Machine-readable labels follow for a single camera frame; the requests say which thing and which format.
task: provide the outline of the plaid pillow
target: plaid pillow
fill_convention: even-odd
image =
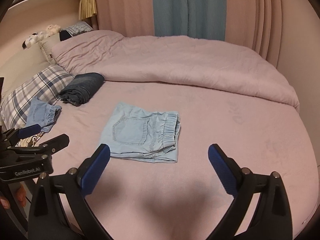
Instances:
[[[86,22],[78,22],[62,30],[67,31],[72,37],[93,31],[92,27]]]
[[[1,116],[7,129],[25,126],[32,98],[39,97],[40,100],[55,105],[59,92],[73,78],[72,74],[59,65],[51,65],[18,87],[2,104]]]

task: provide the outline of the white plush toy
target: white plush toy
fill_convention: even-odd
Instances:
[[[36,44],[39,41],[38,35],[37,34],[32,34],[31,36],[29,36],[24,44],[25,46],[29,49],[32,45]]]
[[[42,41],[45,38],[51,37],[57,33],[59,33],[61,30],[61,27],[57,24],[51,24],[46,27],[45,31],[40,31],[38,33],[34,33],[31,36],[29,36],[25,42],[22,44],[22,47],[30,48],[32,45],[36,44],[38,41]]]
[[[57,34],[61,30],[61,27],[57,24],[52,24],[52,25],[49,25],[45,30],[50,37]]]

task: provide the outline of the curtain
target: curtain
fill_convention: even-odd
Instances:
[[[99,29],[126,37],[154,35],[152,0],[96,0]]]
[[[126,37],[188,35],[246,46],[277,65],[281,0],[96,0],[94,29]]]
[[[225,41],[255,50],[275,67],[281,29],[280,0],[227,0]]]

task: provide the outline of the blue gripper pad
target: blue gripper pad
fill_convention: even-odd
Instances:
[[[224,189],[229,195],[236,197],[238,195],[237,190],[237,181],[236,177],[233,175],[231,169],[227,164],[228,157],[222,152],[219,153],[215,147],[215,144],[212,144],[208,150],[209,160],[214,170],[216,171]]]
[[[77,182],[83,197],[93,192],[109,160],[110,148],[106,144],[101,144],[94,154],[80,165]]]
[[[41,132],[41,127],[39,124],[34,124],[31,126],[27,126],[25,128],[22,128],[18,131],[17,137],[18,139],[25,139],[30,136],[33,136],[35,134],[38,134]]]

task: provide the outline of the folded shorts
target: folded shorts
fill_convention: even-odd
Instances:
[[[177,111],[148,112],[120,102],[104,127],[99,144],[107,144],[112,157],[174,163],[178,160],[179,130]]]
[[[61,106],[52,106],[39,100],[38,97],[31,99],[31,105],[27,116],[27,126],[39,124],[41,132],[50,132],[61,111]]]

